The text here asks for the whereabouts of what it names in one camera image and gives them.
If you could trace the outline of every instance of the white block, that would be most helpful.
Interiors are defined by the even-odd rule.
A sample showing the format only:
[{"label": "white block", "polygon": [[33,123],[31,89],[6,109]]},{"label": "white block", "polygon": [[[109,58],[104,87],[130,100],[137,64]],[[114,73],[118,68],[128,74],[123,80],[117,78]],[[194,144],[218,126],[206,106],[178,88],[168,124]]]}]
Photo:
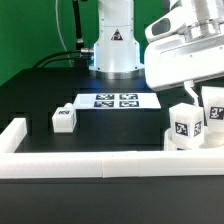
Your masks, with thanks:
[{"label": "white block", "polygon": [[224,139],[224,88],[203,86],[202,99],[208,130],[217,133],[214,139]]},{"label": "white block", "polygon": [[185,103],[169,109],[172,141],[180,148],[194,148],[204,142],[204,111]]},{"label": "white block", "polygon": [[0,153],[14,153],[26,134],[26,119],[15,118],[0,135]]},{"label": "white block", "polygon": [[76,111],[73,106],[58,107],[52,117],[55,133],[71,133],[76,124]]}]

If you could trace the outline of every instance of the warning label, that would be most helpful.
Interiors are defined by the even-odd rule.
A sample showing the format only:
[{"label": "warning label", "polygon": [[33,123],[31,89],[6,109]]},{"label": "warning label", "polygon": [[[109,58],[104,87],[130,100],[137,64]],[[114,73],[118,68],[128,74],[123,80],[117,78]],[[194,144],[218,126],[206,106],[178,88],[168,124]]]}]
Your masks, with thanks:
[{"label": "warning label", "polygon": [[111,40],[123,40],[123,38],[122,38],[118,29],[116,29],[116,31],[115,31],[113,37],[111,38]]}]

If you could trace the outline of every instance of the green wall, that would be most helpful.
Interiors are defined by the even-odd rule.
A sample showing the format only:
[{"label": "green wall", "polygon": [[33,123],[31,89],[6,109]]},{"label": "green wall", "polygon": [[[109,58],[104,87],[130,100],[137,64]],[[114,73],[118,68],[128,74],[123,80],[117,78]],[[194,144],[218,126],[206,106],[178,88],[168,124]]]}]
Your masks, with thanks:
[{"label": "green wall", "polygon": [[[55,0],[4,1],[0,7],[0,85],[41,58],[63,51],[57,33]],[[75,27],[71,0],[59,1],[61,32],[69,50],[75,49]],[[80,1],[85,44],[98,38],[97,0]],[[142,47],[145,28],[163,14],[162,0],[135,0],[135,38]],[[68,66],[58,63],[54,66]]]}]

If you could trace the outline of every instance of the cube with marker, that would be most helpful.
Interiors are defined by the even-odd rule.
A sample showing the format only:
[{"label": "cube with marker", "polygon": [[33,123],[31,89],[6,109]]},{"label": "cube with marker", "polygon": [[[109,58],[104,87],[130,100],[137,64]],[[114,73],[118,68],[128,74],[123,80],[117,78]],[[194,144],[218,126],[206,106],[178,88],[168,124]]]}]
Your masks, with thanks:
[{"label": "cube with marker", "polygon": [[58,107],[52,117],[55,133],[72,133],[76,124],[76,112],[72,104]]},{"label": "cube with marker", "polygon": [[204,111],[185,103],[169,109],[172,142],[176,149],[194,149],[204,143]]}]

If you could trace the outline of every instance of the black table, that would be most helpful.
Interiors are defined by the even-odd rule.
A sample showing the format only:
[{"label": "black table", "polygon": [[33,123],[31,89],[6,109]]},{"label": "black table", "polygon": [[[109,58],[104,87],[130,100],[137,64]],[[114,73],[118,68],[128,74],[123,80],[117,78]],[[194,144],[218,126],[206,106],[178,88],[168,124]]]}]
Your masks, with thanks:
[{"label": "black table", "polygon": [[182,88],[159,93],[162,109],[77,110],[73,134],[54,134],[52,116],[80,93],[150,93],[145,78],[95,79],[88,70],[28,69],[0,88],[0,127],[26,117],[28,135],[17,152],[162,150],[168,107],[190,100]]},{"label": "black table", "polygon": [[[223,79],[201,85],[224,86]],[[79,110],[72,134],[54,134],[52,116],[78,93],[152,92],[144,77],[103,80],[87,69],[27,69],[0,88],[0,128],[26,117],[16,153],[162,150],[168,108],[191,103],[183,88],[158,93],[159,110]],[[223,176],[0,180],[0,223],[224,222]]]}]

